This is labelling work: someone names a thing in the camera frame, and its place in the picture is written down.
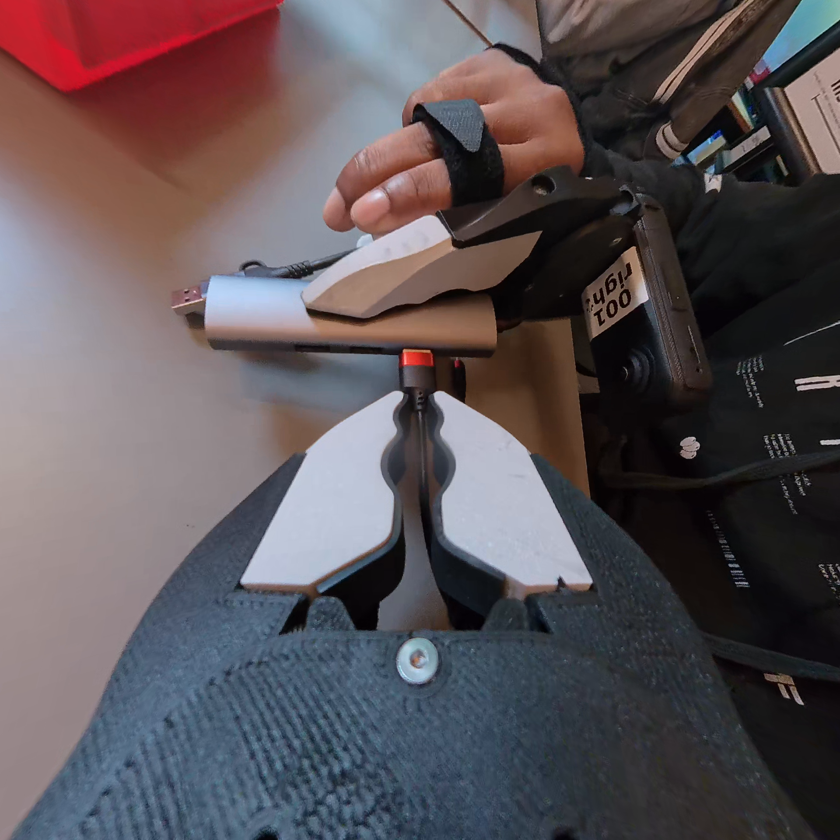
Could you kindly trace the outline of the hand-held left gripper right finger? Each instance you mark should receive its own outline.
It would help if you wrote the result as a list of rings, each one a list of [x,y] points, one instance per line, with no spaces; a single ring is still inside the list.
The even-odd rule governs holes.
[[[438,391],[427,400],[434,477],[429,560],[456,627],[480,626],[499,601],[593,579],[527,448],[505,428]]]

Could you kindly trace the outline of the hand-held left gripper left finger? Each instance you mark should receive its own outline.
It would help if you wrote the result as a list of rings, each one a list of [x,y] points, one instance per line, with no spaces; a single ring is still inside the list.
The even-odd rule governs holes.
[[[390,392],[309,447],[242,573],[244,589],[331,596],[358,628],[376,628],[405,568],[397,485],[406,417],[406,395]]]

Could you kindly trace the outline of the red plastic bin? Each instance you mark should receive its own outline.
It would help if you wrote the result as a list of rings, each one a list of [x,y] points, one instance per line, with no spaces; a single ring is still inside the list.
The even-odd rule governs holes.
[[[253,16],[280,1],[2,1],[2,51],[74,91]]]

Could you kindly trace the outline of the person's right forearm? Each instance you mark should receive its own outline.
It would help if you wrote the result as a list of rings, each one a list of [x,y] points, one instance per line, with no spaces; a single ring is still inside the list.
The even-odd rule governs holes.
[[[632,161],[604,149],[573,94],[570,99],[584,144],[582,174],[613,176],[665,210],[704,335],[766,301],[784,327],[838,320],[837,174],[798,186],[724,175],[712,186],[692,165]]]

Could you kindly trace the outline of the printed marker board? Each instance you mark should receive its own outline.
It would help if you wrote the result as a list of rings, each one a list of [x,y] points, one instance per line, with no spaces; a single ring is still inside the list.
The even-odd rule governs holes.
[[[839,173],[839,49],[784,89],[822,172]]]

